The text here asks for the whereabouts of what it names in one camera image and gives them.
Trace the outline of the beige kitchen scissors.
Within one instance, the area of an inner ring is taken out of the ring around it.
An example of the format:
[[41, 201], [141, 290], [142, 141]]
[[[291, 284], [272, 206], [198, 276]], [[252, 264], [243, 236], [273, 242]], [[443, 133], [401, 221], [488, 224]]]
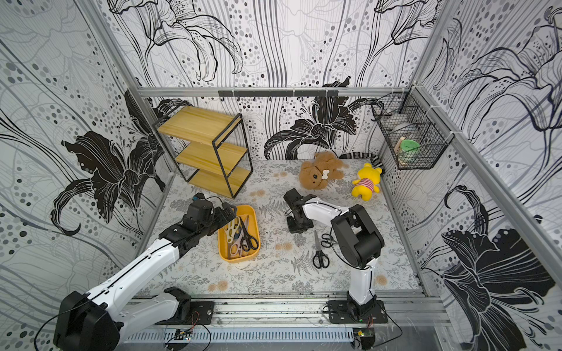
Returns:
[[241, 219], [237, 217], [225, 226], [225, 235], [228, 244], [234, 243], [241, 235]]

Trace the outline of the yellow storage tray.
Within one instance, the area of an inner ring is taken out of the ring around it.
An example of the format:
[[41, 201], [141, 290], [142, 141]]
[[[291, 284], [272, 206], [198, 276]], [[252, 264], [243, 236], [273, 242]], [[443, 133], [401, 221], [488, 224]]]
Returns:
[[220, 256], [222, 257], [222, 259], [225, 260], [228, 263], [241, 263], [241, 262], [246, 261], [246, 260], [251, 260], [259, 253], [259, 250], [260, 250], [261, 241], [260, 241], [260, 234], [259, 234], [259, 230], [258, 230], [258, 224], [257, 224], [257, 220], [256, 220], [256, 212], [255, 212], [254, 208], [249, 206], [249, 205], [238, 206], [237, 207], [237, 217], [239, 217], [241, 219], [241, 221], [243, 221], [243, 219], [246, 219], [247, 217], [250, 218], [250, 224], [248, 226], [248, 231], [249, 231], [250, 235], [257, 238], [257, 240], [259, 242], [259, 248], [257, 250], [250, 250], [249, 252], [244, 252], [243, 256], [240, 257], [240, 258], [229, 259], [228, 258], [228, 249], [230, 247], [230, 244], [228, 244], [227, 240], [226, 240], [225, 227], [220, 228], [219, 234], [218, 234], [219, 253], [220, 253]]

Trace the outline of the pink handled scissors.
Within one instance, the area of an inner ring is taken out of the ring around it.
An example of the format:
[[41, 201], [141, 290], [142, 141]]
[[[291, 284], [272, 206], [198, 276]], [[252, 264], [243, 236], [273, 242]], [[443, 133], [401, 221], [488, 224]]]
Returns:
[[244, 254], [244, 249], [241, 240], [235, 240], [228, 249], [228, 258], [240, 258]]

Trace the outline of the large black scissors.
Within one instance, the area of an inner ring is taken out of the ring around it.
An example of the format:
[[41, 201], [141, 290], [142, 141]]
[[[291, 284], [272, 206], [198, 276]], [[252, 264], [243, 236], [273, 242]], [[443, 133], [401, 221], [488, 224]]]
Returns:
[[247, 217], [241, 222], [241, 247], [245, 252], [250, 250], [257, 250], [259, 248], [259, 242], [256, 237], [250, 235], [248, 231], [248, 226], [250, 224], [250, 218]]

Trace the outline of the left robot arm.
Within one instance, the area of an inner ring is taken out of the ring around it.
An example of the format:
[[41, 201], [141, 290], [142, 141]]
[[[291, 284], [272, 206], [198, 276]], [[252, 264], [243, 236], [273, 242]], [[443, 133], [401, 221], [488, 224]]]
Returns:
[[129, 302], [202, 238], [236, 217], [236, 207], [226, 202], [214, 206], [198, 193], [181, 221], [162, 231], [144, 253], [88, 292], [74, 291], [63, 299], [56, 317], [54, 345], [60, 350], [114, 350], [129, 336], [154, 324], [196, 321], [191, 296], [179, 288], [166, 288], [133, 306]]

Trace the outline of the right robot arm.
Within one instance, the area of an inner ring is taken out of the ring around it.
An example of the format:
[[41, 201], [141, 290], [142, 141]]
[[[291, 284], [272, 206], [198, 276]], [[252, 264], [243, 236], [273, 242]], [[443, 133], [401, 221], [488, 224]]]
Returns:
[[315, 195], [302, 196], [295, 189], [288, 190], [283, 199], [289, 207], [291, 233], [303, 233], [317, 222], [335, 234], [343, 258], [353, 268], [349, 300], [358, 308], [373, 305], [373, 271], [385, 242], [367, 210], [361, 205], [336, 206]]

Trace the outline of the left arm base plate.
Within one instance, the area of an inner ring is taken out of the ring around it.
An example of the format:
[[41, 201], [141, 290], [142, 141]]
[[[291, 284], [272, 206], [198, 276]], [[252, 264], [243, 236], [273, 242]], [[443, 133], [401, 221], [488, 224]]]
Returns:
[[213, 301], [189, 301], [181, 302], [175, 314], [165, 324], [200, 324], [210, 325], [215, 312], [215, 302]]

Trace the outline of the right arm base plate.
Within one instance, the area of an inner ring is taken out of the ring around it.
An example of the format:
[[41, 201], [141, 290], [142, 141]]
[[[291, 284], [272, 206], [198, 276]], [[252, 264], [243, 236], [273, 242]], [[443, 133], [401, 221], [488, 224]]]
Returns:
[[329, 321], [332, 324], [385, 324], [389, 322], [387, 314], [383, 311], [383, 302], [376, 299], [371, 299], [363, 305], [358, 305], [353, 299], [349, 301], [331, 300], [327, 302], [327, 307]]

